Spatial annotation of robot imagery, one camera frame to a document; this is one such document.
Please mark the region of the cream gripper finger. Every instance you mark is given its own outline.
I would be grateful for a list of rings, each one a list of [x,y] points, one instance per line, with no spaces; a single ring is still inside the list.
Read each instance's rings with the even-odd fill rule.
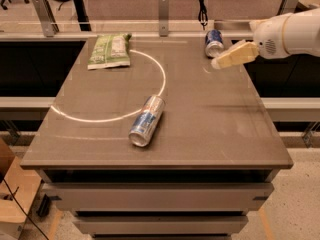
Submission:
[[[254,42],[241,40],[219,54],[211,61],[214,69],[224,69],[252,62],[259,55],[259,48]]]

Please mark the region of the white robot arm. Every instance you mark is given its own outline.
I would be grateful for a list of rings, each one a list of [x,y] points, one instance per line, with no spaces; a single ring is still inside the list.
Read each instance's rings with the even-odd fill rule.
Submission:
[[[214,69],[249,63],[258,56],[282,59],[296,54],[320,56],[320,8],[249,23],[251,42],[241,40],[211,61]]]

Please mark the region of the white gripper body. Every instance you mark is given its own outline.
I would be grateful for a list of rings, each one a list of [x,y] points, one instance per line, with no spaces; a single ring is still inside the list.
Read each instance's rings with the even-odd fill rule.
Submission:
[[[269,19],[252,20],[249,25],[253,32],[253,42],[259,55],[265,59],[281,59],[289,56],[284,43],[284,31],[292,13],[278,15]]]

